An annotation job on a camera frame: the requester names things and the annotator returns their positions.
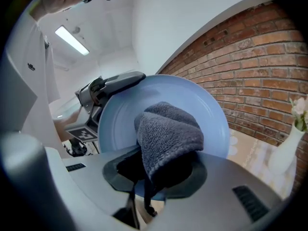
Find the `ceiling light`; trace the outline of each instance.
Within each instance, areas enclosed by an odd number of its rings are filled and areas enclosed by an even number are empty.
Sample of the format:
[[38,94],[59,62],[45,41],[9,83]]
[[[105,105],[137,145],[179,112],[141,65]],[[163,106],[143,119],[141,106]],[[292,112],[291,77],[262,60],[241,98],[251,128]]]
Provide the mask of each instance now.
[[58,35],[60,38],[62,38],[65,42],[73,46],[77,51],[79,51],[81,54],[88,55],[89,51],[86,47],[84,47],[77,39],[74,38],[73,35],[71,35],[64,26],[60,26],[56,31],[56,35]]

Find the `white wall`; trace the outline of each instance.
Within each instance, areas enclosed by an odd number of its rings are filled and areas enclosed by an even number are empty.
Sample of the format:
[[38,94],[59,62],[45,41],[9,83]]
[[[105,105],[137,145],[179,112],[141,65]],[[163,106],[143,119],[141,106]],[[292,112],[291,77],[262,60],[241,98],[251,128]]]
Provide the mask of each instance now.
[[92,80],[99,76],[109,78],[132,70],[140,70],[132,47],[105,55],[98,60],[79,63],[71,67],[69,71],[55,68],[55,78],[61,99],[50,104],[53,118],[59,115],[67,116],[78,109],[75,91]]
[[141,70],[156,74],[203,33],[270,0],[134,0],[133,48]]

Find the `gray towel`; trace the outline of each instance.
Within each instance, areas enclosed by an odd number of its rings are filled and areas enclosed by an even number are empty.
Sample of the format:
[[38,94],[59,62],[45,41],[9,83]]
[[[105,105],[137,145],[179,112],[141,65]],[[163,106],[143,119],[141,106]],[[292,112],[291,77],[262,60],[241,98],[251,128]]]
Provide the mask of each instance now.
[[167,102],[140,113],[135,118],[135,130],[149,179],[173,159],[203,150],[203,133],[194,117]]

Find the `table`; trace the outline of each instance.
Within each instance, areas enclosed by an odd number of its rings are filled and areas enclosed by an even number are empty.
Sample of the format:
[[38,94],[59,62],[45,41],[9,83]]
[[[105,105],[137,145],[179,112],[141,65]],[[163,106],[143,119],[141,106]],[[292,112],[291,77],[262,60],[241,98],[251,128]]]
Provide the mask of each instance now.
[[239,164],[270,186],[282,199],[291,194],[296,173],[296,156],[288,170],[282,175],[273,175],[268,160],[277,147],[247,134],[230,129],[228,159]]

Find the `brick wall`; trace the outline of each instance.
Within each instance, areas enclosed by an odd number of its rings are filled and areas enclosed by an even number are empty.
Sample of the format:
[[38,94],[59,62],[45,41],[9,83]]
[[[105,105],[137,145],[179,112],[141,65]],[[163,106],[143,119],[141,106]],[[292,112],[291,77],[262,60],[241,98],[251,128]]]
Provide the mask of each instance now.
[[[212,28],[161,74],[189,79],[211,93],[230,128],[278,146],[293,118],[289,98],[308,93],[308,50],[275,3],[245,10]],[[297,152],[294,189],[308,166],[308,134]]]

